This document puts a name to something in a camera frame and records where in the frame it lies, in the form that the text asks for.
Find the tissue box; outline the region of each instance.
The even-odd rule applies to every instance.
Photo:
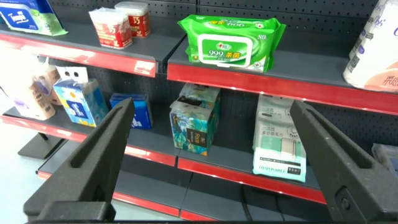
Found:
[[[153,121],[152,113],[150,112],[148,94],[113,93],[109,102],[111,103],[112,108],[114,108],[119,102],[127,98],[132,98],[136,108],[131,127],[151,129]]]
[[[97,127],[109,112],[96,79],[87,83],[59,79],[53,87],[74,123]]]
[[[220,117],[220,89],[202,86],[201,95],[195,95],[194,99],[194,95],[189,93],[202,87],[186,86],[182,90],[185,95],[170,106],[174,146],[207,156]]]

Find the wipes lid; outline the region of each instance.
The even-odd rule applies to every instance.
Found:
[[[247,67],[250,65],[253,42],[248,37],[200,34],[198,54],[201,63],[219,67]]]
[[[144,2],[119,2],[114,8],[126,12],[129,16],[143,16],[148,13],[148,4]]]

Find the tissue pack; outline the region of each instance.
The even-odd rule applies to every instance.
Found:
[[[114,108],[119,102],[132,98],[134,101],[135,113],[134,119],[131,123],[132,128],[152,128],[152,114],[149,106],[148,94],[126,94],[126,93],[113,93],[109,102],[112,108]]]
[[[190,15],[178,22],[187,32],[191,63],[266,72],[285,25],[276,18],[243,19]]]
[[[61,78],[53,87],[74,123],[97,127],[109,112],[96,79],[80,83]]]
[[[182,93],[193,93],[195,85],[183,88]],[[220,89],[203,86],[202,98],[181,96],[172,103],[170,122],[174,146],[186,151],[207,156],[220,118]]]
[[[290,116],[293,100],[260,95],[253,173],[305,182],[307,159]]]
[[[0,0],[0,15],[12,30],[63,35],[63,29],[47,0]]]

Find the wet wipes package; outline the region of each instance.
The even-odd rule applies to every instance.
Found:
[[[131,123],[132,128],[152,128],[152,113],[150,112],[149,96],[148,94],[128,94],[128,93],[113,93],[109,102],[114,108],[119,102],[132,98],[134,101],[135,113]]]
[[[53,88],[72,122],[96,127],[109,112],[96,79],[85,67],[57,67],[61,76]]]
[[[54,36],[67,33],[47,0],[0,0],[0,15],[12,30]]]
[[[178,22],[187,32],[191,63],[266,72],[285,25],[277,19],[190,15]]]

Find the paper towel package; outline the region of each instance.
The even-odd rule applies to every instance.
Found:
[[[387,0],[373,30],[364,39],[343,72],[357,88],[398,91],[398,0]]]
[[[384,6],[388,0],[379,0],[376,6],[373,9],[371,16],[369,17],[368,21],[365,24],[364,29],[362,30],[361,34],[359,35],[358,40],[356,41],[353,49],[349,53],[349,59],[353,58],[358,47],[362,44],[364,39],[372,40],[374,35],[374,28],[376,24],[379,23],[380,14],[383,12]]]

